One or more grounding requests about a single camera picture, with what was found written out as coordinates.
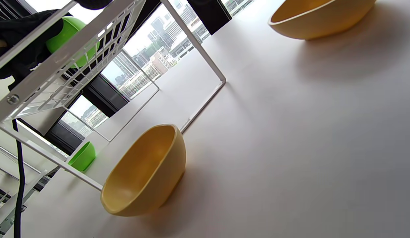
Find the person's left hand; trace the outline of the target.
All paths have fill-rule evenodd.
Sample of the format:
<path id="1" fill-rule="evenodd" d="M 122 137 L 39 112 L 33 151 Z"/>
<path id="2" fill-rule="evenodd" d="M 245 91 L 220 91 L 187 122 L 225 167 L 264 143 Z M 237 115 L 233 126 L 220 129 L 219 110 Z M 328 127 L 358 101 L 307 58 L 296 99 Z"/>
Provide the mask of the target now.
<path id="1" fill-rule="evenodd" d="M 0 17 L 0 57 L 55 12 L 56 10 L 46 10 L 11 20 Z M 32 69 L 51 56 L 46 43 L 57 36 L 62 29 L 63 20 L 60 19 L 0 69 L 0 80 L 11 76 L 14 78 L 14 82 L 8 86 L 10 91 L 30 74 Z"/>

